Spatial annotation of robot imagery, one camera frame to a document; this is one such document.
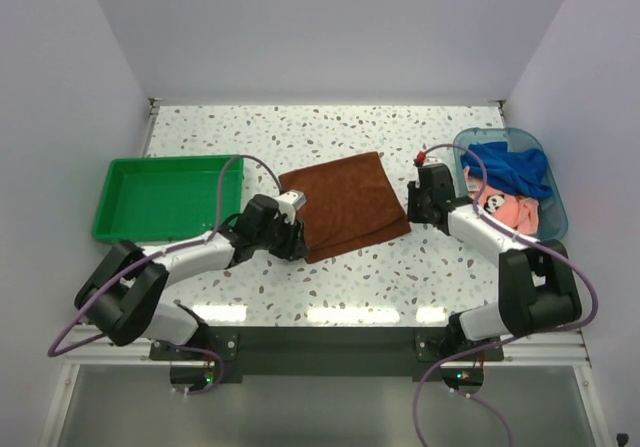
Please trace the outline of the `brown towel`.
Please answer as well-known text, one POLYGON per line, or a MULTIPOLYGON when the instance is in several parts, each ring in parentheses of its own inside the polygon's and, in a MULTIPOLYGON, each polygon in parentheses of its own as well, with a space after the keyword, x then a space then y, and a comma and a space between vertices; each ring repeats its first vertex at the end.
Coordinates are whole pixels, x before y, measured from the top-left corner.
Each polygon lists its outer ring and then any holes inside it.
POLYGON ((304 222, 309 264, 411 232, 376 152, 290 171, 279 180, 306 197, 297 217, 304 222))

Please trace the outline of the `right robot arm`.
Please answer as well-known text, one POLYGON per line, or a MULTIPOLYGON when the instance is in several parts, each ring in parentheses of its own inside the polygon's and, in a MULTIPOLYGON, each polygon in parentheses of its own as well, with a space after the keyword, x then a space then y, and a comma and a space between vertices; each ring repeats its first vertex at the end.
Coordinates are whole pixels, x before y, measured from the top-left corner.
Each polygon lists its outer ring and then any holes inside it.
POLYGON ((563 244, 521 237, 508 227, 495 229, 486 212, 455 193, 449 168, 417 168, 408 183, 408 220, 429 224, 471 244, 498 270, 497 300, 449 316, 434 346, 441 358, 468 359, 481 345, 504 335, 523 337, 579 320, 582 304, 563 244))

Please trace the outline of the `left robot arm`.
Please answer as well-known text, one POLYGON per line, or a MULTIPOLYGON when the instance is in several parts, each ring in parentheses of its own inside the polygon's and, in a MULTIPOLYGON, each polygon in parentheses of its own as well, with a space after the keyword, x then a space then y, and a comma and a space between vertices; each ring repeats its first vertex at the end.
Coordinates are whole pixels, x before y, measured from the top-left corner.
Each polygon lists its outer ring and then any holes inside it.
POLYGON ((286 261, 305 257, 304 222, 296 218, 305 203, 304 194, 294 190, 276 198, 257 194, 231 221, 186 241, 146 247, 121 241, 86 281, 74 305, 117 346, 148 338, 172 344, 185 359, 197 359, 208 346, 205 321, 189 308, 162 303, 164 290, 206 272, 234 268, 257 251, 286 261))

